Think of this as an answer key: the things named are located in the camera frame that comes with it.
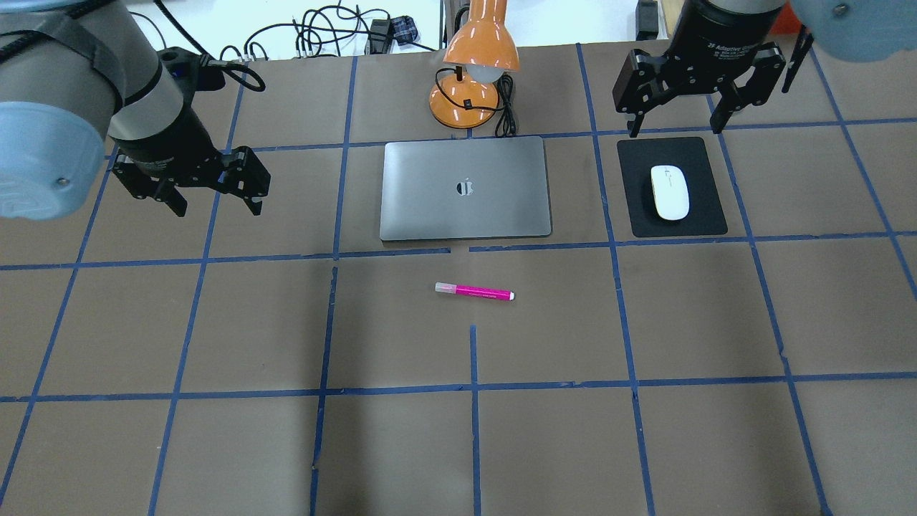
light bulb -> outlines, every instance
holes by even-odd
[[[466,70],[471,78],[479,83],[495,83],[503,75],[503,68],[495,66],[484,66],[481,64],[466,64]]]

blue tape grid line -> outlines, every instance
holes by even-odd
[[[347,118],[344,122],[344,143],[341,146],[341,174],[337,180],[337,212],[335,215],[335,243],[332,254],[335,261],[340,259],[341,218],[344,214],[344,185],[347,181],[347,158],[350,151],[350,123],[353,119],[354,85],[357,83],[357,57],[350,62],[350,89],[347,96]]]
[[[117,146],[115,147],[113,154],[117,154],[116,149]],[[108,158],[108,165],[105,168],[105,174],[102,176],[102,184],[99,186],[99,191],[95,195],[93,212],[89,216],[89,221],[86,224],[86,231],[83,233],[83,241],[80,242],[80,251],[76,255],[77,264],[83,261],[83,256],[86,253],[86,246],[89,244],[89,236],[93,232],[95,218],[98,216],[99,207],[102,205],[102,195],[105,193],[105,187],[108,185],[108,178],[110,176],[111,167],[114,165],[114,163],[115,156],[113,155]],[[51,353],[54,351],[54,344],[57,341],[58,332],[61,330],[63,316],[67,311],[67,304],[70,302],[70,296],[73,292],[73,285],[76,283],[76,276],[79,272],[79,268],[74,267],[73,272],[70,274],[70,281],[67,283],[67,288],[64,291],[63,299],[61,301],[61,308],[58,309],[57,319],[54,320],[54,329],[51,331],[51,335],[48,339],[48,346],[45,348],[45,354],[41,359],[39,373],[35,378],[35,383],[32,386],[32,392],[28,397],[26,413],[23,415],[22,423],[19,425],[19,432],[16,437],[16,443],[13,445],[13,453],[10,455],[9,462],[6,464],[3,483],[0,484],[0,507],[3,506],[3,500],[6,497],[6,490],[9,488],[10,479],[13,477],[13,469],[16,467],[16,460],[19,457],[19,450],[22,449],[22,443],[26,439],[26,430],[28,430],[28,424],[32,419],[32,410],[35,409],[35,403],[37,401],[39,391],[41,390],[41,382],[44,381],[45,373],[48,370],[48,363],[50,362]]]
[[[707,95],[707,106],[712,113],[714,111],[713,99],[709,95]],[[752,231],[751,222],[748,220],[748,212],[746,211],[745,201],[742,198],[742,191],[739,188],[738,180],[735,175],[735,168],[733,167],[733,162],[729,155],[729,149],[726,147],[726,139],[722,133],[716,136],[717,140],[720,142],[720,149],[723,151],[726,170],[729,172],[729,180],[732,183],[733,191],[735,193],[735,201],[738,204],[739,213],[742,215],[742,224],[745,226],[746,235],[748,237],[748,247],[751,249],[752,259],[755,262],[758,282],[761,285],[761,292],[764,295],[765,305],[768,308],[770,325],[774,332],[774,340],[777,343],[780,361],[783,363],[783,374],[786,379],[788,391],[790,392],[790,401],[793,405],[793,411],[796,414],[796,423],[799,426],[800,436],[802,438],[802,448],[805,451],[806,460],[809,463],[809,470],[812,474],[812,483],[815,486],[815,494],[818,497],[818,502],[822,509],[822,514],[824,516],[832,516],[831,509],[828,507],[828,501],[824,495],[824,488],[822,486],[822,478],[818,472],[818,465],[815,463],[815,455],[812,452],[812,443],[809,440],[809,431],[805,424],[805,418],[802,415],[802,406],[799,400],[799,393],[796,391],[796,384],[793,380],[793,373],[790,369],[790,361],[784,353],[783,336],[780,333],[780,326],[777,322],[777,311],[774,309],[774,303],[770,296],[770,289],[768,288],[768,280],[764,274],[764,266],[761,264],[761,257],[757,251],[755,233]]]
[[[331,287],[328,293],[328,312],[325,322],[325,350],[322,353],[322,379],[318,389],[318,414],[315,417],[315,447],[312,452],[312,478],[309,486],[309,514],[315,516],[318,500],[318,460],[322,455],[322,436],[325,431],[325,403],[328,396],[328,367],[331,363],[331,333],[335,324],[335,299],[337,298],[337,267],[331,268]]]
[[[896,231],[898,237],[917,237],[917,231]],[[773,236],[756,236],[756,241],[815,241],[815,240],[855,240],[855,239],[885,239],[888,233],[884,232],[865,232],[865,233],[832,233],[824,235],[773,235]],[[653,245],[696,245],[704,243],[734,243],[748,242],[746,237],[708,237],[708,238],[676,238],[676,239],[648,239],[635,241],[616,241],[616,247],[634,247],[634,246],[653,246]],[[585,241],[585,242],[562,242],[562,243],[531,243],[518,245],[484,245],[471,246],[470,252],[502,252],[502,251],[546,251],[556,249],[593,249],[609,247],[611,244],[607,241]],[[353,251],[340,252],[339,260],[348,258],[377,258],[385,256],[406,256],[417,254],[449,254],[451,248],[419,248],[419,249],[390,249],[382,251]],[[0,272],[3,271],[41,271],[57,269],[90,269],[104,267],[153,267],[163,265],[199,265],[208,264],[233,264],[241,262],[285,262],[296,260],[332,260],[334,254],[331,252],[320,252],[316,254],[263,254],[252,256],[217,256],[201,258],[172,258],[162,260],[126,260],[120,262],[81,262],[78,264],[20,264],[20,265],[0,265]]]
[[[858,126],[874,126],[874,125],[887,125],[887,124],[912,124],[917,123],[917,118],[875,118],[868,120],[846,120],[844,122],[847,125],[858,125]],[[761,130],[761,129],[793,129],[793,128],[823,128],[823,127],[837,127],[840,126],[841,122],[837,120],[825,120],[821,122],[786,122],[786,123],[774,123],[774,124],[733,124],[727,126],[725,130]],[[671,132],[707,132],[710,130],[708,126],[686,126],[680,128],[643,128],[640,129],[640,134],[666,134]],[[540,136],[545,139],[554,139],[554,138],[580,138],[588,137],[593,134],[599,136],[624,136],[627,134],[626,129],[604,129],[604,130],[595,130],[595,131],[570,131],[570,132],[548,132],[548,133],[532,133],[526,134],[527,136]],[[480,135],[480,136],[467,136],[467,138],[473,138],[474,140],[488,140],[491,138],[496,138],[493,135]],[[392,143],[395,141],[442,141],[442,140],[454,140],[454,137],[449,138],[422,138],[417,140],[387,140],[387,141],[350,141],[348,146],[353,147],[383,147],[387,143]],[[309,145],[280,145],[275,147],[253,147],[252,149],[256,152],[280,152],[280,151],[314,151],[319,149],[343,149],[344,143],[314,143]]]
[[[242,80],[245,81],[246,75],[242,74]],[[229,134],[226,137],[226,147],[224,152],[232,151],[232,142],[236,136],[236,125],[238,123],[238,113],[242,107],[242,96],[245,88],[239,84],[238,93],[236,94],[236,105],[233,109],[232,121],[229,123]],[[207,224],[207,234],[204,238],[204,251],[201,254],[200,270],[197,274],[197,285],[194,288],[194,297],[191,303],[191,313],[188,315],[188,325],[185,329],[184,342],[182,343],[182,353],[179,356],[178,368],[175,372],[175,383],[172,387],[172,393],[169,400],[169,415],[166,417],[165,429],[162,432],[162,444],[160,445],[160,456],[156,462],[156,474],[153,478],[153,488],[149,494],[148,516],[156,514],[156,504],[159,502],[160,486],[162,484],[162,473],[165,470],[166,454],[169,452],[169,440],[171,438],[171,428],[175,422],[175,411],[178,409],[178,401],[182,392],[182,379],[184,378],[184,367],[188,360],[188,349],[191,346],[191,339],[194,333],[194,322],[197,319],[197,308],[201,301],[201,292],[204,290],[204,276],[207,272],[208,258],[210,257],[210,245],[214,238],[214,226],[216,225],[216,214],[220,208],[220,194],[214,192],[214,202],[210,208],[210,221]]]
[[[917,380],[917,371],[890,371],[877,373],[827,373],[817,375],[794,375],[795,382],[856,382],[882,380]],[[712,376],[695,378],[651,378],[639,380],[640,387],[696,387],[731,386],[747,384],[785,383],[786,376]],[[185,391],[179,399],[248,399],[248,398],[317,398],[337,396],[394,396],[402,394],[430,394],[437,392],[465,392],[478,390],[557,390],[580,388],[630,388],[630,380],[590,380],[582,382],[505,382],[476,385],[438,384],[409,387],[343,387],[343,388],[300,388],[274,390],[234,391]],[[36,403],[85,402],[85,401],[137,401],[169,400],[171,392],[136,392],[121,394],[51,394],[38,395]],[[31,396],[2,396],[0,403],[29,403]]]
[[[474,516],[481,516],[481,419],[478,409],[478,327],[469,329],[471,347],[471,471],[474,479]]]
[[[637,451],[640,455],[640,470],[643,475],[643,487],[646,495],[646,510],[649,516],[656,516],[656,504],[653,501],[653,487],[649,474],[649,459],[646,456],[646,439],[643,434],[643,415],[640,411],[639,380],[634,365],[634,352],[631,348],[630,329],[627,325],[627,308],[624,303],[624,289],[621,285],[621,271],[618,266],[618,251],[614,239],[612,219],[608,212],[608,195],[605,192],[605,173],[602,167],[602,151],[599,146],[599,132],[595,124],[595,109],[592,106],[592,93],[589,88],[589,75],[586,72],[586,61],[582,55],[582,45],[576,44],[577,58],[580,61],[582,85],[586,93],[586,106],[589,109],[589,123],[592,130],[592,148],[595,152],[595,168],[599,181],[599,192],[602,196],[602,214],[605,217],[605,229],[608,233],[608,246],[612,258],[614,291],[618,301],[618,316],[621,319],[621,333],[624,337],[624,354],[627,359],[627,377],[630,381],[631,403],[634,409]]]
[[[837,100],[834,98],[834,93],[831,91],[831,85],[828,84],[828,78],[824,75],[822,65],[818,61],[818,52],[816,52],[815,49],[812,49],[809,53],[812,55],[812,63],[815,65],[815,70],[818,71],[818,76],[822,80],[824,91],[828,94],[828,99],[831,101],[831,108],[834,110],[834,115],[837,117],[837,121],[840,123],[841,131],[844,132],[844,139],[847,141],[847,146],[850,148],[850,152],[854,156],[854,160],[856,161],[856,168],[859,169],[860,175],[863,176],[863,183],[866,184],[866,188],[869,190],[869,195],[872,196],[872,201],[876,205],[878,216],[882,219],[882,224],[885,226],[886,234],[891,240],[891,245],[895,249],[895,254],[898,255],[898,261],[901,263],[901,269],[904,271],[904,277],[907,278],[908,286],[911,287],[911,294],[913,295],[914,299],[917,299],[917,284],[914,283],[914,276],[911,273],[911,268],[908,266],[908,262],[904,258],[904,252],[901,250],[901,245],[898,242],[898,236],[895,234],[895,230],[891,227],[891,222],[889,221],[888,215],[885,213],[885,208],[882,207],[882,203],[878,198],[876,188],[873,186],[872,180],[869,179],[869,173],[866,170],[866,166],[863,164],[863,159],[860,157],[859,152],[856,150],[854,140],[850,136],[850,130],[847,128],[847,122],[844,120],[844,116],[841,115],[841,109],[837,105]]]

pink marker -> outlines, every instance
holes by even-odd
[[[446,294],[458,294],[460,296],[486,297],[488,299],[500,299],[501,301],[512,301],[515,299],[515,293],[509,290],[497,290],[495,288],[484,288],[481,286],[452,285],[451,283],[436,283],[436,291]]]

lamp power cord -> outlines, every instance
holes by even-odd
[[[497,95],[500,97],[500,104],[497,107],[489,106],[474,106],[471,103],[460,104],[455,101],[452,97],[447,95],[446,90],[443,89],[443,85],[439,82],[439,75],[442,72],[456,72],[456,68],[440,68],[436,71],[435,80],[436,87],[439,88],[439,93],[443,95],[453,106],[461,107],[462,109],[482,109],[484,111],[493,111],[494,113],[500,113],[500,118],[497,119],[497,127],[493,130],[493,136],[497,138],[506,138],[513,137],[516,135],[516,120],[515,113],[513,112],[513,90],[514,82],[513,77],[507,73],[504,73],[500,76],[499,79],[493,83],[494,87],[497,88]]]

laptop lid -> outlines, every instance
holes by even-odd
[[[540,137],[385,145],[379,226],[383,241],[550,233]]]

